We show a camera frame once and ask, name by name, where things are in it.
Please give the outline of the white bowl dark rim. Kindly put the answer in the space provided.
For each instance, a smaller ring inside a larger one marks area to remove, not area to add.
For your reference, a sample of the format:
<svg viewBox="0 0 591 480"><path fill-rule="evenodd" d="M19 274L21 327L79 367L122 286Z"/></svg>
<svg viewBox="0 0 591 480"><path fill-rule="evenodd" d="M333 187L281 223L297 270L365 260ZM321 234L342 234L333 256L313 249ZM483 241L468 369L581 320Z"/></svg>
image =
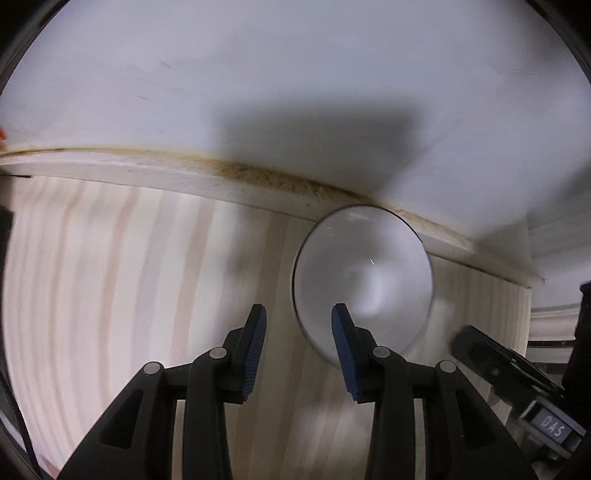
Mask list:
<svg viewBox="0 0 591 480"><path fill-rule="evenodd" d="M291 280L301 330L315 351L339 363L332 307L345 304L353 323L381 345L405 354L427 328L433 268L418 233L377 206L341 208L308 233Z"/></svg>

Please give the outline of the striped cat table mat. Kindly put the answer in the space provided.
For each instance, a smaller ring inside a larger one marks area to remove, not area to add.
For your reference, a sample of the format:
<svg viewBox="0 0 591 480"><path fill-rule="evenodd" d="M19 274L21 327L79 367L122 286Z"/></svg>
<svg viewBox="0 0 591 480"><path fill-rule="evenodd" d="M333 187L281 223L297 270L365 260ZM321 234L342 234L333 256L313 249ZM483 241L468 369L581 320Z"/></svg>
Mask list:
<svg viewBox="0 0 591 480"><path fill-rule="evenodd" d="M50 177L1 180L13 213L2 330L35 453L56 476L147 362L192 361L266 307L256 386L226 409L237 479L360 479L372 409L301 333L290 278L311 223L241 204Z"/></svg>

